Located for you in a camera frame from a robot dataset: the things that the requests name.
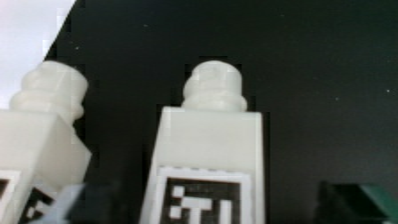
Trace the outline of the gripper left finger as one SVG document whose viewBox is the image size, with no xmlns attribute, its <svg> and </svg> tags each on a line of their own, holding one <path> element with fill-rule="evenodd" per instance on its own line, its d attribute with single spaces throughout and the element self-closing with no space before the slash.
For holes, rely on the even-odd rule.
<svg viewBox="0 0 398 224">
<path fill-rule="evenodd" d="M 124 224 L 122 213 L 117 185 L 87 182 L 64 187 L 33 224 Z"/>
</svg>

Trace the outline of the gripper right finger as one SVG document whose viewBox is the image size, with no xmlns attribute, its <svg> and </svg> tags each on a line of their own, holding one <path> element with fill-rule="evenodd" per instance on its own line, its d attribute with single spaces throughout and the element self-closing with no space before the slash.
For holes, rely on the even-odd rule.
<svg viewBox="0 0 398 224">
<path fill-rule="evenodd" d="M 398 199 L 378 185 L 319 183 L 316 224 L 398 224 Z"/>
</svg>

